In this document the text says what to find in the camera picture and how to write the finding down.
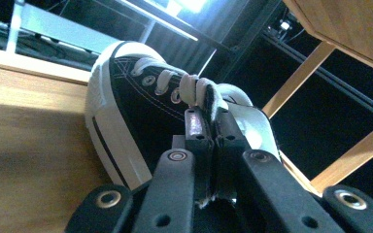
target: wooden floor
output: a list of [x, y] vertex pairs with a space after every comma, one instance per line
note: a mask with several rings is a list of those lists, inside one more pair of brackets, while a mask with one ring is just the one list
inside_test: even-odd
[[0, 69], [0, 232], [62, 232], [109, 183], [84, 121], [86, 86]]

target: bright light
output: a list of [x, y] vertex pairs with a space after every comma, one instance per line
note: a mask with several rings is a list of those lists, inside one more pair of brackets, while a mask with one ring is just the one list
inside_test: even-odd
[[184, 8], [187, 8], [188, 10], [199, 13], [204, 6], [204, 4], [207, 2], [207, 0], [175, 0], [177, 1], [181, 6]]

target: shoelace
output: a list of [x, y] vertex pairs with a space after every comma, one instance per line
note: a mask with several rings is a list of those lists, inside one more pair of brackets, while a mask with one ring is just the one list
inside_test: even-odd
[[[135, 63], [131, 75], [135, 77], [140, 76], [144, 72], [144, 69], [151, 66], [164, 69], [159, 74], [156, 81], [156, 95], [162, 95], [168, 90], [168, 85], [174, 76], [182, 76], [179, 87], [174, 90], [175, 95], [179, 94], [180, 99], [188, 105], [198, 106], [200, 109], [209, 112], [211, 114], [211, 119], [215, 119], [215, 113], [218, 107], [228, 109], [228, 105], [224, 100], [244, 106], [251, 107], [253, 105], [248, 95], [235, 85], [227, 83], [216, 84], [206, 78], [199, 79], [196, 75], [189, 75], [182, 69], [149, 57], [139, 59]], [[206, 96], [208, 88], [213, 90], [212, 101], [214, 102], [210, 106], [205, 106], [208, 105], [208, 102], [205, 101], [206, 98], [209, 98], [209, 96]]]

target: white shoe sole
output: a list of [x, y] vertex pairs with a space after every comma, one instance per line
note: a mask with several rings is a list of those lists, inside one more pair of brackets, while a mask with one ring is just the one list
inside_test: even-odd
[[134, 189], [152, 178], [117, 106], [110, 79], [110, 58], [153, 57], [164, 61], [151, 48], [128, 42], [107, 47], [92, 68], [85, 106], [85, 123], [90, 138], [113, 183]]

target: shoe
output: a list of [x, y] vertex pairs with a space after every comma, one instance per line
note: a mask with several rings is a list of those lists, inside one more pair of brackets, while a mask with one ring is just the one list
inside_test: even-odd
[[88, 83], [85, 123], [116, 184], [134, 189], [151, 179], [173, 135], [184, 135], [179, 80], [187, 72], [136, 42], [107, 47]]

